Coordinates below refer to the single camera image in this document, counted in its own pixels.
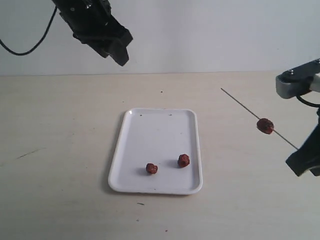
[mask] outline mark on table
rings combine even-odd
[[[17,159],[22,159],[22,158],[24,158],[25,156],[28,156],[28,155],[30,155],[30,154],[34,154],[34,153],[36,153],[36,152],[38,152],[38,151],[40,151],[40,150],[42,150],[42,149],[46,149],[46,148],[45,148],[45,147],[43,147],[43,148],[40,148],[40,149],[37,149],[37,150],[31,151],[31,152],[28,152],[28,153],[26,153],[26,154],[23,154],[23,155],[21,155],[21,156],[17,157],[17,158],[16,158],[16,160],[17,160]]]

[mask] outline black cable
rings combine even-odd
[[[316,104],[316,103],[312,103],[309,102],[307,100],[304,100],[301,96],[296,96],[296,98],[303,104],[309,106],[309,107],[313,107],[313,108],[320,108],[320,104]]]
[[[16,56],[25,56],[25,55],[28,55],[28,54],[32,53],[32,52],[33,52],[34,50],[36,50],[36,48],[39,47],[39,45],[45,40],[45,38],[46,38],[46,36],[47,36],[47,34],[48,34],[48,32],[49,32],[49,29],[50,29],[50,27],[51,27],[51,24],[52,24],[52,22],[53,22],[53,20],[54,20],[54,17],[55,17],[55,15],[56,15],[56,13],[57,13],[57,10],[58,10],[58,8],[55,7],[55,8],[54,8],[54,11],[53,11],[53,14],[52,14],[52,16],[51,16],[51,18],[50,18],[49,24],[48,24],[48,26],[46,27],[46,30],[45,30],[42,38],[41,38],[40,41],[38,41],[38,43],[37,43],[36,45],[34,45],[34,47],[31,48],[29,51],[21,52],[21,53],[12,51],[10,48],[8,48],[8,47],[4,44],[4,42],[3,42],[1,39],[0,39],[0,45],[1,45],[5,50],[7,50],[9,53],[11,53],[11,54],[13,54],[13,55],[16,55]]]

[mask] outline food piece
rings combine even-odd
[[[180,168],[184,168],[190,164],[190,158],[187,154],[182,154],[179,156],[178,165]]]
[[[145,167],[145,170],[149,173],[149,174],[156,174],[158,171],[158,166],[152,164],[152,163],[148,163]]]
[[[266,118],[261,118],[256,123],[256,127],[265,134],[271,134],[275,128],[273,122]]]

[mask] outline table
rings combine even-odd
[[[259,132],[257,119],[221,91],[299,147],[316,109],[281,99],[278,73],[0,77],[0,239],[318,239],[320,180],[296,177],[285,163],[295,149]],[[197,113],[199,193],[110,189],[122,118],[135,107]]]

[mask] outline white wall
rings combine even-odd
[[[111,0],[134,37],[125,67],[73,39],[57,15],[43,44],[0,48],[0,75],[285,70],[320,57],[319,0]],[[0,37],[18,52],[42,36],[50,0],[2,0]]]

